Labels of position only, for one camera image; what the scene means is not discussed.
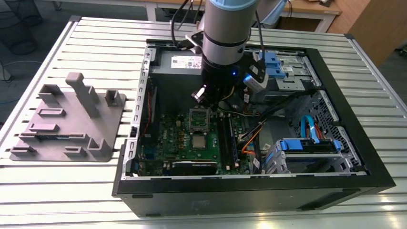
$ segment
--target wooden desk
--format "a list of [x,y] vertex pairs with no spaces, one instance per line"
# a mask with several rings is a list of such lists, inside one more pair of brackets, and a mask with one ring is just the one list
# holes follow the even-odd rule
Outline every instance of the wooden desk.
[[[332,24],[336,15],[341,14],[338,6],[330,3],[329,7],[318,4],[318,1],[293,0],[292,4],[292,18],[306,18],[320,20],[314,32],[325,32]],[[288,17],[289,4],[285,4],[281,17]]]
[[[184,0],[58,0],[65,2],[78,2],[90,4],[106,4],[121,6],[141,6],[146,9],[146,18],[149,21],[156,21],[156,9],[170,8],[177,9]],[[202,0],[200,10],[204,10],[204,4],[206,0]],[[193,0],[193,9],[197,9],[200,0]],[[289,6],[285,5],[281,16],[288,16]],[[317,2],[308,2],[308,0],[292,1],[292,17],[293,18],[309,18],[318,19],[320,23],[316,28],[316,32],[325,32],[336,15],[340,15],[341,11],[334,3],[326,8],[318,5]]]
[[[317,14],[334,14],[340,15],[341,10],[334,2],[330,3],[329,7],[324,7],[318,4],[318,1],[308,1],[308,0],[293,0],[292,4],[292,12],[294,13],[317,13]],[[285,4],[284,12],[289,11],[289,4]]]

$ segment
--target table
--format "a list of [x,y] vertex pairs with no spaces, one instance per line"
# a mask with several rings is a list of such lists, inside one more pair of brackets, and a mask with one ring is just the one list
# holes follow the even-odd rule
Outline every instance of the table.
[[[69,21],[0,130],[0,225],[101,228],[405,228],[407,109],[357,43],[340,34],[264,30],[266,45],[316,48],[362,125],[396,187],[321,211],[137,219],[110,196],[119,145],[129,133],[130,110],[145,39],[169,39],[168,23],[75,18]],[[181,39],[193,25],[176,32]],[[258,44],[252,30],[252,44]],[[39,103],[43,83],[69,91],[63,77],[81,72],[95,92],[126,95],[113,158],[106,163],[14,162],[7,149]]]
[[[289,5],[285,4],[281,16],[286,17],[289,11]],[[341,10],[334,2],[329,7],[318,5],[318,1],[293,0],[292,1],[292,17],[318,19],[320,22],[314,29],[314,32],[325,32],[332,24],[332,21],[337,15],[341,14]]]
[[[65,2],[78,2],[78,3],[93,3],[93,4],[106,4],[106,5],[122,5],[122,6],[141,6],[146,10],[146,18],[149,21],[156,21],[156,9],[169,8],[177,9],[182,3],[182,0],[59,0]],[[198,0],[193,2],[193,9],[197,9]],[[288,4],[285,5],[284,11],[281,13],[282,17],[288,16]],[[293,18],[309,18],[318,19],[320,23],[314,29],[314,32],[325,32],[329,25],[334,19],[336,15],[340,15],[340,8],[334,3],[326,8],[320,6],[317,2],[308,2],[308,0],[293,0],[292,2],[292,17]]]

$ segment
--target wire mesh bin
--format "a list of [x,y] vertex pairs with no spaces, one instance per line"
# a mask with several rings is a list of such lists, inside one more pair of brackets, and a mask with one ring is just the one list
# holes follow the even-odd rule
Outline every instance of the wire mesh bin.
[[42,17],[33,0],[3,1],[25,25],[34,26],[42,22]]
[[0,12],[0,41],[15,55],[27,54],[37,48],[29,28],[10,11]]

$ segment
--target green circuit board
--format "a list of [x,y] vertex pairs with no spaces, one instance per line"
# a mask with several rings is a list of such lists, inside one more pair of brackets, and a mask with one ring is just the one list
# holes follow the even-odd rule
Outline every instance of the green circuit board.
[[[202,126],[205,119],[201,115],[192,117],[193,125]],[[217,138],[217,115],[209,117],[209,131],[206,133],[189,132],[189,114],[161,115],[158,127],[158,143],[154,147],[145,147],[142,154],[146,160],[142,162],[148,176],[165,176],[162,167],[169,161],[212,161],[217,163],[217,175],[248,174],[249,158],[244,155],[238,161],[238,167],[225,170],[221,166],[221,155]],[[242,119],[237,116],[232,119],[232,129],[237,136],[242,133]]]

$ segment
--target sticker label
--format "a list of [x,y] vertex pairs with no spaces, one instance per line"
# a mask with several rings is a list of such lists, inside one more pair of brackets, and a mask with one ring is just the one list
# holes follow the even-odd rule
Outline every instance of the sticker label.
[[173,56],[170,57],[170,68],[200,69],[201,60],[200,56]]
[[254,165],[256,168],[260,168],[260,162],[258,162],[257,159],[253,159],[253,165]]
[[242,100],[244,100],[245,103],[248,103],[248,101],[249,101],[249,95],[248,94],[244,94]]
[[269,148],[270,148],[270,145],[268,145],[268,144],[265,143],[264,146],[262,146],[262,150],[264,150],[264,151],[268,151]]
[[292,67],[281,67],[284,72],[293,72]]

